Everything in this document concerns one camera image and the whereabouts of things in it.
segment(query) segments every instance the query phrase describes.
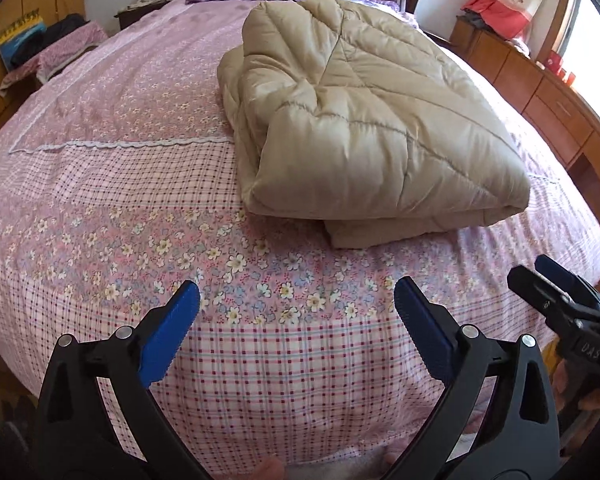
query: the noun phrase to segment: window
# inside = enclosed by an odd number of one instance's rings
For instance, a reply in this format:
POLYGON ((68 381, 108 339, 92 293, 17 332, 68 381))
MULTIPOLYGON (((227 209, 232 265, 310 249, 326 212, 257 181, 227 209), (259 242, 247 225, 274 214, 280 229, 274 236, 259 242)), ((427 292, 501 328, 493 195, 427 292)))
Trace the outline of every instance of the window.
POLYGON ((576 0, 558 52, 576 75, 573 88, 600 116, 600 14, 591 0, 576 0))

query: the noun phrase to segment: beige comforter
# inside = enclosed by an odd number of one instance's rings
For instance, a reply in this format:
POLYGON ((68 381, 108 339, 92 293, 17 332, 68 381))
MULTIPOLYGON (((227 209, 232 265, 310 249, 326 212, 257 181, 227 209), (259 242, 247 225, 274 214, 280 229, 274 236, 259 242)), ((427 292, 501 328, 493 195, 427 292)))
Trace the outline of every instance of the beige comforter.
POLYGON ((336 247, 490 225, 527 206, 512 139, 422 33, 344 0, 262 2, 218 67, 256 214, 325 220, 336 247))

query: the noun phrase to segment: pink bedsheet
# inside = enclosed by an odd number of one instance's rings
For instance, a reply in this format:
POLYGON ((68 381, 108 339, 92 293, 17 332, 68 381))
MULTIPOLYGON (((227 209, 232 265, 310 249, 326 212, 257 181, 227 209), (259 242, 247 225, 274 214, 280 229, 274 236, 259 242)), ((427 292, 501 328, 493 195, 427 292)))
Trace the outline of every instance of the pink bedsheet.
POLYGON ((213 474, 414 434, 442 386, 394 311, 401 276, 461 324, 542 345, 551 333, 507 290, 507 271, 546 253, 600 278, 590 209, 475 73, 530 173, 523 214, 363 251, 332 250, 320 222, 246 214, 213 82, 252 5, 175 0, 72 64, 0 132, 0 353, 37 394, 59 335, 109 336, 195 280, 203 311, 152 393, 213 474))

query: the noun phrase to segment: red object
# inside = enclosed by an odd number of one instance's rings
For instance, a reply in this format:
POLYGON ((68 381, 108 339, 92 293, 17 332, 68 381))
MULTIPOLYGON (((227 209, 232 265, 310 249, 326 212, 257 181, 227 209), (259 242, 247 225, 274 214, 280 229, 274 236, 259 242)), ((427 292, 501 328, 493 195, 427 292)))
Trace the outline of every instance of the red object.
POLYGON ((462 6, 480 14, 484 22, 505 40, 512 40, 525 30, 531 17, 508 7, 502 0, 469 0, 462 6))
POLYGON ((545 65, 551 72, 559 76, 560 70, 562 69, 562 63, 562 56, 552 50, 551 54, 549 54, 549 57, 546 60, 545 65))

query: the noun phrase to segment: nightstand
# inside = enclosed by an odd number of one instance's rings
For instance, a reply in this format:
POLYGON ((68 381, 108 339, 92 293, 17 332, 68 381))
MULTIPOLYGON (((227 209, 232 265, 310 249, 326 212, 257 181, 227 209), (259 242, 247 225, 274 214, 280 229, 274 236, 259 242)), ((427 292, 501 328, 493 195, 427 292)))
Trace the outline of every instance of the nightstand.
POLYGON ((427 30, 423 30, 423 32, 427 35, 427 37, 432 40, 437 46, 441 46, 443 48, 446 48, 447 50, 454 50, 454 44, 451 43, 451 40, 445 40, 445 38, 440 37, 437 34, 434 34, 433 32, 429 32, 427 30))
POLYGON ((120 30, 127 28, 129 25, 133 25, 144 15, 149 12, 154 12, 154 10, 158 10, 163 8, 167 4, 166 1, 155 2, 152 4, 147 4, 142 7, 136 7, 135 9, 130 10, 121 10, 114 17, 118 19, 120 22, 120 30))

